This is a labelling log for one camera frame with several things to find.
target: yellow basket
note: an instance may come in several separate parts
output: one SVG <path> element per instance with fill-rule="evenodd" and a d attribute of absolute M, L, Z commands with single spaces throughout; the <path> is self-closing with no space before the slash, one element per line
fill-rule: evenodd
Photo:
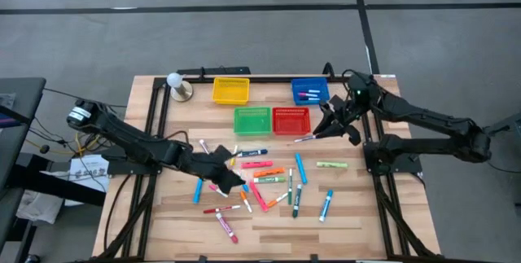
<path fill-rule="evenodd" d="M 213 80 L 213 101 L 218 104 L 247 103 L 250 79 L 217 77 Z"/>

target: green basket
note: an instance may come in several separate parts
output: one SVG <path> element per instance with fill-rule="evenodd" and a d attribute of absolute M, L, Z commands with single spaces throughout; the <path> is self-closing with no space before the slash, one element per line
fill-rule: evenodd
<path fill-rule="evenodd" d="M 240 136 L 270 134 L 270 110 L 270 107 L 235 108 L 234 133 Z"/>

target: green marker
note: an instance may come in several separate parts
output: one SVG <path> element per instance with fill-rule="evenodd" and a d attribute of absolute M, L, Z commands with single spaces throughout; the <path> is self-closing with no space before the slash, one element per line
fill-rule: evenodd
<path fill-rule="evenodd" d="M 287 180 L 287 204 L 291 205 L 291 192 L 293 191 L 293 169 L 290 169 L 290 178 Z"/>
<path fill-rule="evenodd" d="M 300 195 L 302 194 L 302 185 L 298 185 L 296 187 L 296 196 L 295 196 L 295 205 L 293 205 L 293 218 L 299 216 L 299 206 L 300 206 Z"/>
<path fill-rule="evenodd" d="M 285 177 L 275 177 L 275 178 L 254 178 L 254 183 L 269 183 L 269 182 L 285 182 Z"/>
<path fill-rule="evenodd" d="M 342 162 L 317 162 L 317 167 L 334 167 L 334 168 L 340 168 L 340 169 L 346 169 L 348 167 L 347 163 Z"/>

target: light green marker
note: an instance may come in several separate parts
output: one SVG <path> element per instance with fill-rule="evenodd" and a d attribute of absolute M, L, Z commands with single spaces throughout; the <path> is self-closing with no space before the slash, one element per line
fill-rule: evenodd
<path fill-rule="evenodd" d="M 348 167 L 348 164 L 347 163 L 342 163 L 342 162 L 322 162 L 322 161 L 318 161 L 317 162 L 317 167 L 334 167 L 334 168 L 346 169 Z"/>
<path fill-rule="evenodd" d="M 268 182 L 285 182 L 285 177 L 275 177 L 275 178 L 254 178 L 254 183 L 268 183 Z"/>

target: blue basket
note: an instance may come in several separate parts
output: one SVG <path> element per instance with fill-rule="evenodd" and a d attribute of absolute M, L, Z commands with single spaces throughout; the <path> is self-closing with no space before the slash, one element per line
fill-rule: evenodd
<path fill-rule="evenodd" d="M 294 79 L 291 80 L 291 89 L 293 90 L 293 100 L 296 105 L 318 104 L 320 100 L 329 100 L 326 78 Z M 320 100 L 300 100 L 299 92 L 307 90 L 320 90 L 320 93 L 318 93 Z"/>

